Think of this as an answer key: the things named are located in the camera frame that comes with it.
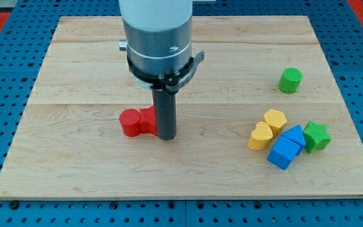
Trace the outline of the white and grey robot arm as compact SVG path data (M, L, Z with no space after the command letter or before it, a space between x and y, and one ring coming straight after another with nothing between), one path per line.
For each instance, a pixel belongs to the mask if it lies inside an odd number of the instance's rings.
M127 60L135 82L150 87L160 76L188 67L192 57L192 0L120 0Z

